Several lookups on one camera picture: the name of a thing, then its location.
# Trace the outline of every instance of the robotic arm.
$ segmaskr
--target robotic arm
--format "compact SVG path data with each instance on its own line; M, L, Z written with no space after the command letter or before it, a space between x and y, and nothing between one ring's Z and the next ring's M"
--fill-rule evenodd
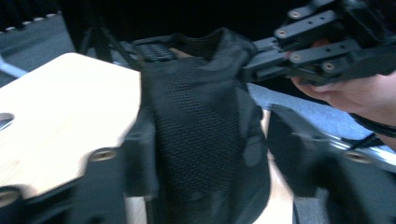
M243 68L241 78L257 82L302 77L302 84L320 86L389 75L396 70L395 4L313 0L295 8L288 14L290 22L276 29L273 37L254 42L259 53ZM331 44L311 48L320 39Z

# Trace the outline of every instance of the finger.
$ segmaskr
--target finger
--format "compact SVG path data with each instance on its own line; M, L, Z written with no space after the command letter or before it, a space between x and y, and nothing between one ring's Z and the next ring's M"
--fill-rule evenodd
M314 86L312 85L301 85L301 81L303 79L301 77L292 77L291 81L294 84L294 86L297 87L297 89L299 89L300 91L302 91L303 93L305 93L306 95L318 99L318 100L323 100L326 101L329 96L328 93L326 91L324 92L318 92L314 90Z
M336 84L330 83L330 84L326 84L326 85L323 85L323 86L312 86L312 90L313 91L317 91L317 92L335 91L336 90Z

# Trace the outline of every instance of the wooden table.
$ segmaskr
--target wooden table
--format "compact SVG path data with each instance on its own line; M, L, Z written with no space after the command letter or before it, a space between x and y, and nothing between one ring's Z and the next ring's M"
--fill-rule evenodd
M79 176L91 151L119 146L139 108L139 78L68 53L1 88L0 119L14 120L0 131L0 186L28 186L29 197L43 193ZM271 199L256 223L291 223L292 196L271 168ZM128 206L130 223L146 223L141 199Z

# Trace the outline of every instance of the mounting hole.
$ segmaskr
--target mounting hole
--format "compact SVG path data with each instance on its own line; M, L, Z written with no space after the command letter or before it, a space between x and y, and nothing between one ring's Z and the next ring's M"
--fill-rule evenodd
M0 131L12 124L14 115L10 113L0 113Z

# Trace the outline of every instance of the black garment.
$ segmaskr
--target black garment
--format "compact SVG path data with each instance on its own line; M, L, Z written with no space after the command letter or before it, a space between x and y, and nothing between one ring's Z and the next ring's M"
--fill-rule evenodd
M134 47L141 52L152 43L192 56L142 63L141 109L152 111L157 132L159 220L252 223L270 190L262 110L237 79L254 46L220 29L200 39L170 35Z

